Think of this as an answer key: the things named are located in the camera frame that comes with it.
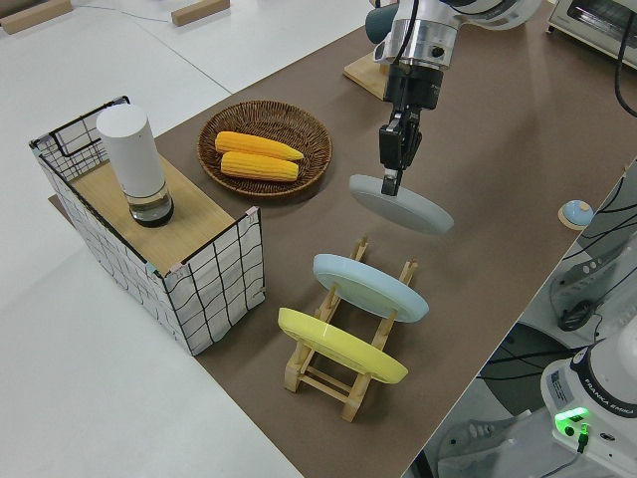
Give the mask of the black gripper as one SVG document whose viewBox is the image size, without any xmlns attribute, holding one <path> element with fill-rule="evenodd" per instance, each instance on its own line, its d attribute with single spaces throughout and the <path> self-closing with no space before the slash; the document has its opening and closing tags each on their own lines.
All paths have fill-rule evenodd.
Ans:
<svg viewBox="0 0 637 478">
<path fill-rule="evenodd" d="M 407 109 L 434 110 L 443 76 L 442 71 L 429 67 L 403 64 L 389 67 L 384 100 L 400 112 L 394 112 L 389 123 L 379 130 L 379 155 L 384 168 L 381 192 L 384 195 L 397 195 L 402 171 L 412 164 L 422 139 L 420 112 L 410 112 L 403 130 L 402 167 L 401 112 Z"/>
</svg>

